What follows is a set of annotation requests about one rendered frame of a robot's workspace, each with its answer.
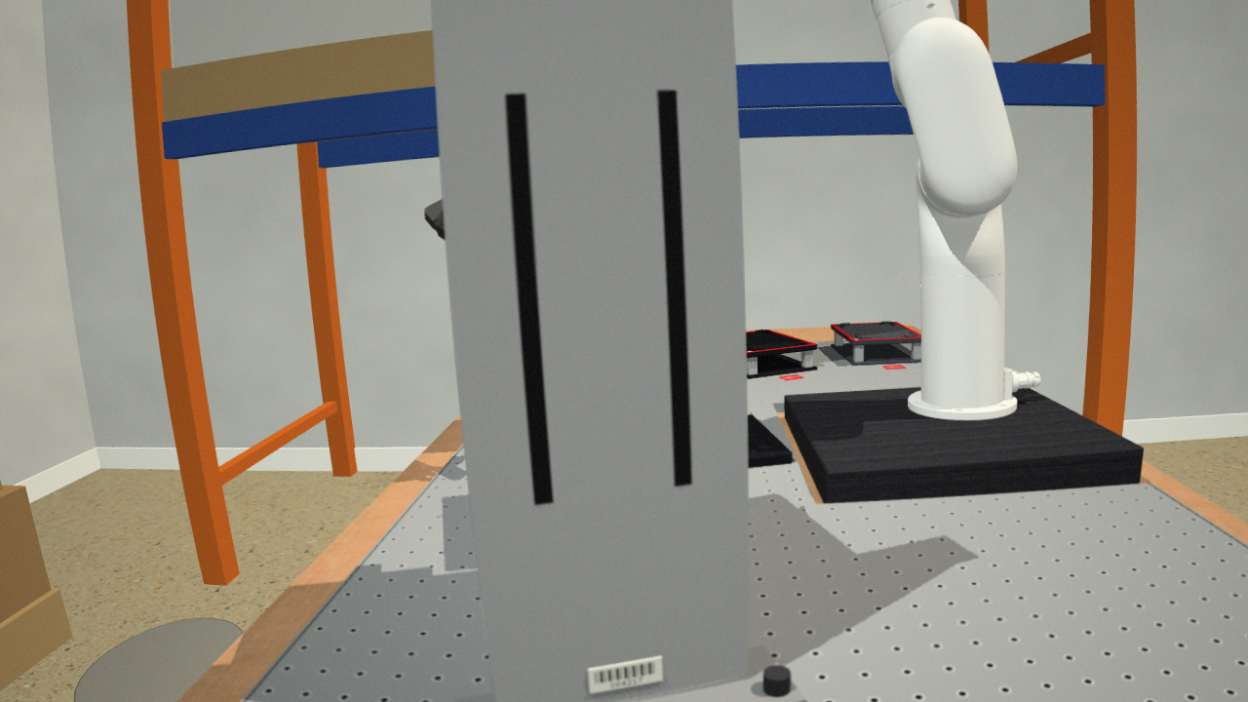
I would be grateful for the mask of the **dark grey cylinder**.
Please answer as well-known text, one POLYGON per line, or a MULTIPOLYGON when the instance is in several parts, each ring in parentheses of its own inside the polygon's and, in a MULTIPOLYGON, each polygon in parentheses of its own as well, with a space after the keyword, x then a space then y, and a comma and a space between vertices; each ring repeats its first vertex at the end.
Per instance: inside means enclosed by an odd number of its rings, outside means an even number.
POLYGON ((774 665, 763 671, 763 692, 771 697, 782 697, 792 690, 792 671, 774 665))

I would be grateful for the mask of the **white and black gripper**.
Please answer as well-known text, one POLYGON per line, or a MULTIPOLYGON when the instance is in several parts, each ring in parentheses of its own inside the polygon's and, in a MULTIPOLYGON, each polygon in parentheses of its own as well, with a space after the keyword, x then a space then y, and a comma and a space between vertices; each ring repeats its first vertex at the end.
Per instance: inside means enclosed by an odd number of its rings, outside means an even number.
POLYGON ((441 199, 437 204, 426 206, 424 214, 426 221, 431 225, 431 227, 437 231, 438 236, 446 240, 446 229, 443 227, 443 200, 441 199))

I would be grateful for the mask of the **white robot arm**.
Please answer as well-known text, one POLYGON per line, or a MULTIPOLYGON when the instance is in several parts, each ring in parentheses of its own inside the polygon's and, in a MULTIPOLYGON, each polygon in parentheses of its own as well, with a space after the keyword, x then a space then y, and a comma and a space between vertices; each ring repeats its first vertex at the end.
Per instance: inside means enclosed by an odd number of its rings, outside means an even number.
POLYGON ((993 60, 951 0, 871 6, 919 150, 921 391, 909 408, 934 418, 1010 416, 1012 392, 1037 387, 1041 376, 1003 367, 1001 204, 1017 156, 993 60))

